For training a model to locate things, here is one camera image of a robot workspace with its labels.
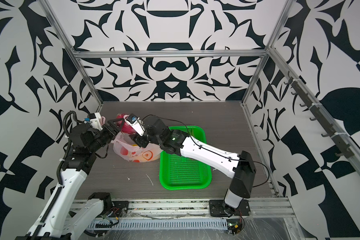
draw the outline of mounting plate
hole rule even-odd
[[[118,208],[119,210],[116,213],[112,213],[110,217],[120,217],[122,212],[128,213],[128,201],[112,201],[115,208]]]
[[[209,213],[212,217],[229,217],[229,215],[224,212],[223,203],[224,200],[209,200]],[[249,216],[250,211],[248,201],[243,199],[233,215],[240,216],[241,212],[242,216]]]

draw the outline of red fruit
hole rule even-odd
[[[125,115],[129,115],[129,114],[127,114],[127,113],[119,113],[116,116],[116,119],[117,118],[127,118],[127,117],[124,117]],[[118,122],[116,122],[116,125],[118,127],[120,127],[121,123],[122,123],[122,121],[118,121]],[[133,129],[133,127],[128,125],[126,122],[124,123],[123,127],[121,128],[121,132],[124,132],[124,133],[129,134],[129,135],[134,135],[136,133],[136,131]]]

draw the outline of metal bar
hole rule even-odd
[[[335,139],[341,138],[343,144],[349,144],[349,150],[354,153],[353,156],[348,157],[349,163],[353,166],[356,172],[360,175],[360,148],[357,144],[351,139],[351,137],[346,133],[346,131],[339,125],[339,123],[331,116],[331,114],[327,111],[327,109],[321,104],[321,102],[315,97],[315,95],[311,92],[311,90],[304,84],[297,76],[297,74],[293,71],[293,69],[287,64],[286,61],[279,55],[277,50],[274,48],[268,48],[267,53],[272,58],[272,60],[276,63],[276,66],[281,70],[284,76],[289,75],[296,79],[292,85],[298,87],[302,92],[304,92],[304,96],[301,98],[309,98],[312,101],[312,106],[309,108],[310,111],[313,109],[318,109],[318,111],[322,114],[322,117],[325,119],[327,125],[331,125],[332,129],[335,131],[335,135],[331,137],[336,145],[339,144]]]
[[[259,79],[260,73],[268,61],[268,58],[269,58],[268,54],[266,54],[264,57],[261,58],[259,64],[256,67],[256,70],[250,80],[250,84],[244,93],[243,99],[241,100],[242,103],[245,103],[247,101],[248,97],[251,95],[251,92],[253,91],[254,86],[256,85],[256,82]]]
[[[75,51],[73,54],[75,58],[230,57],[264,56],[265,50]]]
[[[137,202],[141,202],[141,203],[145,203],[145,202],[152,202],[152,203],[157,203],[157,202],[209,202],[209,200],[222,200],[224,198],[202,198],[202,199],[197,199],[197,198],[186,198],[186,199],[112,199],[112,201],[128,201],[130,203],[137,203]],[[249,202],[285,202],[285,201],[289,201],[287,197],[278,197],[278,198],[274,198],[274,197],[252,197],[247,199]],[[85,204],[87,202],[87,199],[75,199],[73,201],[73,204]]]
[[[243,107],[245,119],[247,120],[248,127],[250,128],[250,132],[251,132],[251,135],[252,135],[252,138],[253,138],[253,141],[254,141],[254,145],[256,146],[256,149],[257,149],[257,152],[259,154],[260,160],[264,165],[268,166],[268,163],[266,161],[263,149],[261,148],[261,145],[260,145],[260,141],[259,141],[259,139],[257,137],[256,131],[254,130],[253,123],[252,123],[252,120],[251,120],[251,115],[250,115],[250,112],[249,112],[249,110],[247,108],[247,105],[244,104],[244,105],[242,105],[242,107]],[[273,177],[272,170],[271,170],[270,167],[268,167],[268,170],[269,170],[269,179],[271,180],[271,184],[273,185],[273,190],[275,191],[275,195],[278,197],[280,195],[279,194],[280,193],[279,185],[277,184],[277,181]]]
[[[93,85],[92,80],[89,78],[87,72],[85,71],[84,67],[81,65],[81,63],[75,58],[73,52],[72,52],[72,46],[69,42],[67,35],[64,33],[64,30],[62,29],[61,24],[59,23],[55,13],[52,10],[52,7],[50,6],[48,0],[38,0],[41,9],[44,11],[45,16],[53,29],[55,30],[59,40],[62,42],[65,50],[67,51],[69,57],[71,58],[73,64],[77,68],[77,70],[80,72],[84,82],[87,84],[92,96],[96,99],[96,101],[101,105],[103,103],[103,100],[101,99],[99,93],[97,92],[95,86]]]
[[[296,0],[286,0],[283,11],[281,12],[279,19],[276,22],[276,25],[273,29],[273,32],[271,33],[271,37],[269,38],[268,44],[265,49],[267,49],[268,47],[273,47],[276,40],[278,40],[281,30],[287,22],[289,11],[291,10],[294,2],[296,2]]]
[[[100,113],[101,109],[103,108],[103,103],[101,103],[97,109],[96,109],[96,113]]]
[[[276,51],[275,48],[266,48],[266,52],[287,79],[289,79],[290,77],[292,77],[293,79],[300,79],[299,76],[295,73],[295,71],[286,63],[286,61],[278,53],[278,51]]]
[[[285,227],[291,240],[303,240],[304,235],[295,217],[284,218]]]
[[[210,199],[124,199],[128,200],[128,214],[122,219],[152,219],[152,218],[176,218],[176,219],[195,219],[212,218],[209,215]],[[75,200],[71,210],[78,212],[85,206],[86,200]],[[288,198],[269,197],[269,198],[250,198],[248,199],[253,214],[250,217],[269,218],[269,217],[295,217],[294,211]]]

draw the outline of ventilated metal strip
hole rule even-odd
[[[95,220],[89,226],[93,229],[99,223]],[[96,230],[172,230],[172,229],[217,229],[227,230],[225,219],[151,219],[151,220],[120,220],[112,228],[96,228]]]

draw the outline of debris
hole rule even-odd
[[[151,181],[152,183],[152,186],[154,185],[154,183],[152,182],[151,178],[146,174],[146,176],[149,178],[149,180]]]

